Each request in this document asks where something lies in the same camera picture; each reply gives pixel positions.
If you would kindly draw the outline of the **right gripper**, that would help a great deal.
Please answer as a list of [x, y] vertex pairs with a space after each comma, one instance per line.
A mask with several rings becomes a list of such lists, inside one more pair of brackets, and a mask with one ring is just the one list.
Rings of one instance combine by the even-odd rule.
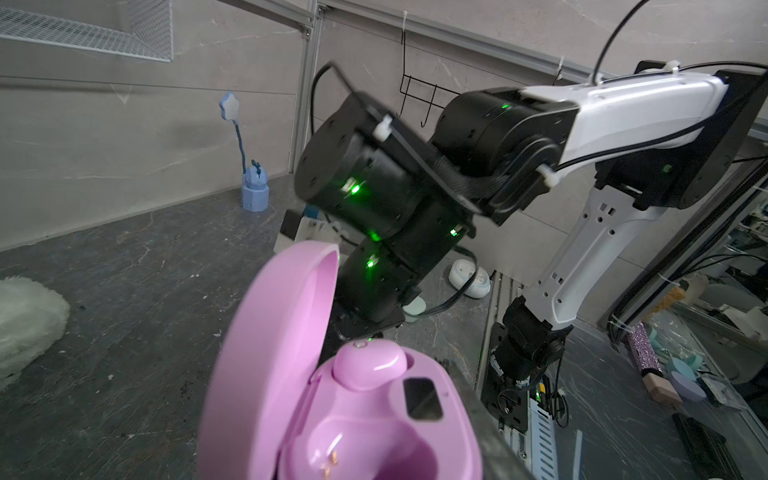
[[425, 272], [413, 270], [384, 243], [365, 239], [339, 269], [320, 358], [405, 321], [401, 307], [420, 292]]

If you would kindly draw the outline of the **mint green charging case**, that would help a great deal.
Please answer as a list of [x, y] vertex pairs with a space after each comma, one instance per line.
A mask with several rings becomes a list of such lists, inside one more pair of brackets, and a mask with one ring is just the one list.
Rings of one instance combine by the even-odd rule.
[[426, 311], [426, 302], [421, 296], [416, 296], [409, 304], [402, 307], [404, 314], [410, 317], [410, 322]]

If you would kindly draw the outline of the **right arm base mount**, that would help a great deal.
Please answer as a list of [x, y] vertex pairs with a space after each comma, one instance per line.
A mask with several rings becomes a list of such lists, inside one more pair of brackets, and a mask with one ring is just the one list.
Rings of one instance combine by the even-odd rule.
[[538, 411], [562, 428], [568, 425], [569, 407], [559, 380], [569, 332], [552, 333], [541, 325], [492, 325], [480, 398], [500, 431], [527, 434]]

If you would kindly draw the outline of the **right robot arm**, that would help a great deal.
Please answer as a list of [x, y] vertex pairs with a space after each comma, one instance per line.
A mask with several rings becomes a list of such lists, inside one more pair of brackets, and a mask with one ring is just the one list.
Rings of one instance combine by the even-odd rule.
[[301, 200], [362, 236], [339, 275], [322, 358], [402, 324], [421, 280], [475, 235], [475, 217], [502, 224], [591, 165], [582, 218], [508, 308], [491, 355], [507, 386], [537, 382], [607, 268], [645, 224], [692, 206], [719, 181], [766, 96], [761, 65], [645, 62], [585, 84], [462, 93], [423, 139], [350, 89], [311, 125], [294, 177]]

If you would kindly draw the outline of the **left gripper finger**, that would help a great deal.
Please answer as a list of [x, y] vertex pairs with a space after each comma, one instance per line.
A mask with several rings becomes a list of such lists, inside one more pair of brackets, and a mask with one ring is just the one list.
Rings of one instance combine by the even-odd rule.
[[444, 360], [443, 368], [458, 391], [475, 434], [482, 461], [481, 478], [485, 480], [533, 480], [534, 476], [504, 441], [498, 430], [498, 422], [488, 413], [459, 367], [451, 360]]

